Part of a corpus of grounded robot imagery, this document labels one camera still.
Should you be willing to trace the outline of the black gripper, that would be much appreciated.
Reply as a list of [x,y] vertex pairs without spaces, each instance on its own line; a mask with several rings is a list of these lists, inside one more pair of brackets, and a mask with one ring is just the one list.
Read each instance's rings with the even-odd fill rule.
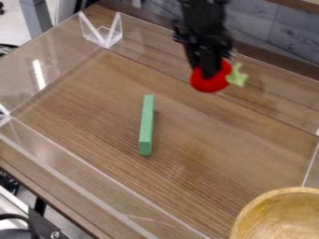
[[231,0],[177,0],[180,13],[172,20],[173,39],[183,45],[188,63],[204,78],[220,70],[221,58],[229,59],[233,39],[225,27],[225,6]]

